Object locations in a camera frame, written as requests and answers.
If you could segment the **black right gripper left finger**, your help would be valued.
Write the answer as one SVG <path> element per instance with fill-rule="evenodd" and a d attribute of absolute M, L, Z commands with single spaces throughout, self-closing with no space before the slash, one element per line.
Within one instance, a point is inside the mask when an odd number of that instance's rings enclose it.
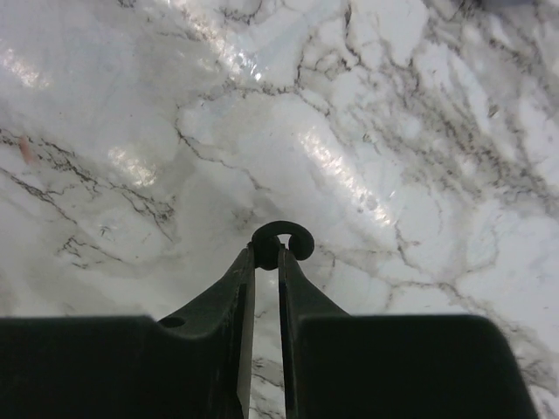
<path fill-rule="evenodd" d="M 255 257 L 163 319 L 1 322 L 4 418 L 245 418 Z"/>

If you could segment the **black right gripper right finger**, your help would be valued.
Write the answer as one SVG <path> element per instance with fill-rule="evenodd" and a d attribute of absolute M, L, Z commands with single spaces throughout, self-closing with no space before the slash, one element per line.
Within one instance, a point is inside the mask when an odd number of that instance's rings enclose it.
<path fill-rule="evenodd" d="M 290 418 L 534 418 L 500 329 L 471 314 L 352 316 L 279 254 Z"/>

